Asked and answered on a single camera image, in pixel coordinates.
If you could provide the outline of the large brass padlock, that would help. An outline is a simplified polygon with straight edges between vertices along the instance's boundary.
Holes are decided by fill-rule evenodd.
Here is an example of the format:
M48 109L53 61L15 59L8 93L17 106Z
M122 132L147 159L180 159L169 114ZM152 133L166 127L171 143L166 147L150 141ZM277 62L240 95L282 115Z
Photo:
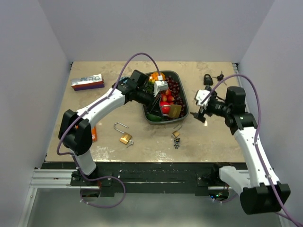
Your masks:
M181 105L170 105L170 106L171 107L169 114L163 114L163 115L174 119L179 118L182 106Z

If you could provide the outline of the small brass padlock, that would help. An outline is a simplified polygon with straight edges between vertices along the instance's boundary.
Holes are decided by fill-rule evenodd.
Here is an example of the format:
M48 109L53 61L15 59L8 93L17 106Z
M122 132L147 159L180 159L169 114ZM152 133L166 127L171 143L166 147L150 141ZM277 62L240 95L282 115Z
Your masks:
M182 124L178 124L178 125L176 125L173 129L174 129L174 131L173 131L173 133L172 133L172 137L174 137L174 138L177 138L179 135L180 135L180 129L182 128Z

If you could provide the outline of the black Kaijing padlock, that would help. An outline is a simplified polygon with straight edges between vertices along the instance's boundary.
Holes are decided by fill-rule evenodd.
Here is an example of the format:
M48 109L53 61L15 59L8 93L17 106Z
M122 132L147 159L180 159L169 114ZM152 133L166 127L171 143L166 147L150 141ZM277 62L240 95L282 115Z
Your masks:
M203 79L204 85L206 86L212 86L214 84L213 78L210 74L205 74Z

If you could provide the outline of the small key with ring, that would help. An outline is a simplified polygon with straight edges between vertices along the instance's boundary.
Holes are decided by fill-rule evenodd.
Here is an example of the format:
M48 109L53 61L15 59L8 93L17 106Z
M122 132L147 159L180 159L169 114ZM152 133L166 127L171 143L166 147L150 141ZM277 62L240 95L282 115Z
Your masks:
M134 140L129 140L128 144L127 144L127 148L129 148L130 146L132 146L134 144Z

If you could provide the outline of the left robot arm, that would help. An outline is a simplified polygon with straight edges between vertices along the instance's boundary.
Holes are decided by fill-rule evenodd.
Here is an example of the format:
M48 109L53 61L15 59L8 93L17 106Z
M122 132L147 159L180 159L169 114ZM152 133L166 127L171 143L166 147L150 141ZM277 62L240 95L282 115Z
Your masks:
M113 110L130 101L145 106L147 112L161 117L161 91L167 89L167 82L156 81L147 90L150 76L134 70L130 77L119 77L117 82L99 99L77 111L67 110L62 117L59 130L60 144L71 151L75 163L82 171L81 179L86 185L98 181L97 166L93 161L90 147L92 145L91 129Z

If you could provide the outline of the green lime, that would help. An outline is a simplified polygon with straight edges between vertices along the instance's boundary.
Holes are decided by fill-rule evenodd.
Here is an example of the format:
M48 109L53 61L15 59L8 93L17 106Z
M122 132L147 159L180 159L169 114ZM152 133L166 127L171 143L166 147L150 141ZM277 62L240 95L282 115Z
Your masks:
M151 122L161 122L163 117L147 113L146 118Z

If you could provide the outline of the grey fruit tray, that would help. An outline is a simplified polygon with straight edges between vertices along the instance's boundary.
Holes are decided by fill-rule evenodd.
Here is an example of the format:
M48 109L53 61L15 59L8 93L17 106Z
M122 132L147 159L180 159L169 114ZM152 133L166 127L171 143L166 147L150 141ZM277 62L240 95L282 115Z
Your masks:
M147 118L146 118L146 108L143 106L143 113L144 113L144 117L145 119L147 120L147 122L151 125L165 125L165 124L169 124L169 123L177 123L177 122L181 122L182 120L184 120L188 114L189 114L189 107L188 107L188 102L187 102L187 98L186 98L186 94L185 94L185 90L183 88L183 85L182 85L182 82L181 82L181 79L179 77L179 75L174 72L174 71L170 71L170 70L164 70L164 71L161 71L164 79L166 79L167 76L172 76L174 80L177 80L179 83L180 83L180 87L181 87L181 96L184 98L184 101L187 105L186 107L186 113L184 115L184 117L182 118L177 118L177 119L172 119L172 120L167 120L167 116L163 116L162 118L162 121L161 122L151 122L149 121Z

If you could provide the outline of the right red apple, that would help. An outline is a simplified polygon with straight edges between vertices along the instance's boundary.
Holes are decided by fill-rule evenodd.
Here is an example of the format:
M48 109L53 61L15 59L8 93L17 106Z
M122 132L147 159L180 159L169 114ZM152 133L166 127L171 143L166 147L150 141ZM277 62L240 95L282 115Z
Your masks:
M160 102L160 108L163 114L169 114L170 112L170 104L167 102Z

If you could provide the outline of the strawberry pile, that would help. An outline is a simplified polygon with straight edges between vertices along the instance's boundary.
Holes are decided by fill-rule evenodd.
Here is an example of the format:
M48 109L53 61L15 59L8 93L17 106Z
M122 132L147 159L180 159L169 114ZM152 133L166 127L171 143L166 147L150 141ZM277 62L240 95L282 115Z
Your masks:
M162 102L168 102L173 103L175 101L175 98L172 94L172 91L167 89L161 93L161 101Z

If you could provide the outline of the purple grape bunch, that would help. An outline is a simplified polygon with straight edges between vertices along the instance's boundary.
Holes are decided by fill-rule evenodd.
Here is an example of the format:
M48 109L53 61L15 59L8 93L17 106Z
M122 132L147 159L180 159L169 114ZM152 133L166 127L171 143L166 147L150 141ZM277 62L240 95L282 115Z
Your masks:
M181 109L181 113L179 115L179 118L184 117L185 113L186 113L186 103L184 101L184 98L181 96L181 87L180 87L180 83L177 80L174 80L172 76L167 76L166 77L166 82L168 83L169 86L169 90L172 91L172 94L175 98L175 101L173 103L169 103L170 105L181 105L182 109Z

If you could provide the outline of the orange pineapple toy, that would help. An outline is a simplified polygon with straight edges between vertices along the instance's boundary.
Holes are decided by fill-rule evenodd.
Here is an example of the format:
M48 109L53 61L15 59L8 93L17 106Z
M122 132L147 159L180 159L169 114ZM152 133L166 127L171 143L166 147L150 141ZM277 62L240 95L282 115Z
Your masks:
M154 84L156 81L158 81L158 72L153 72L149 75L149 82Z

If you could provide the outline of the orange razor package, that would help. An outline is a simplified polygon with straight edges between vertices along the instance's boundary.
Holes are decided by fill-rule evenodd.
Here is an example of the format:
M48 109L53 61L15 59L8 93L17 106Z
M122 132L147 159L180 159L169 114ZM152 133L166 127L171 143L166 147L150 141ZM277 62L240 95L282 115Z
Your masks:
M92 135L92 141L95 142L98 140L98 137L97 137L97 130L96 130L96 127L94 126L92 129L91 129L91 135Z

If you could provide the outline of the purple white toothpaste box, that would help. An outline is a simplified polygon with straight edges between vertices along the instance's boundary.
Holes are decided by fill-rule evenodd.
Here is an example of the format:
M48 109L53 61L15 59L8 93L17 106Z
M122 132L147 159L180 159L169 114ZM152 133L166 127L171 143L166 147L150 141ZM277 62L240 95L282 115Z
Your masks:
M104 79L101 74L89 77L81 77L71 80L71 87L74 91L89 90L96 88L104 88Z

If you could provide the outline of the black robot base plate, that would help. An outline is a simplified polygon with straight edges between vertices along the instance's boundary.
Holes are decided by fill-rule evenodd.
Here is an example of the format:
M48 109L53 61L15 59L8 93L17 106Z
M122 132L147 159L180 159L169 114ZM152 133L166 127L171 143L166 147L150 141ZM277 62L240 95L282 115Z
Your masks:
M219 179L224 166L227 163L99 162L87 178L74 171L71 185L99 189L103 197L123 192L227 197L232 188Z

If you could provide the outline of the aluminium frame rail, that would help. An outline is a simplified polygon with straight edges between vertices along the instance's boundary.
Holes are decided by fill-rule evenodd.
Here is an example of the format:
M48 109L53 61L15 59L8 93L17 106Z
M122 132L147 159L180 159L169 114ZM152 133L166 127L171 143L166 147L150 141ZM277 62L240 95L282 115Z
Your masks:
M98 189L96 186L71 186L75 169L35 169L18 227L27 227L38 189Z

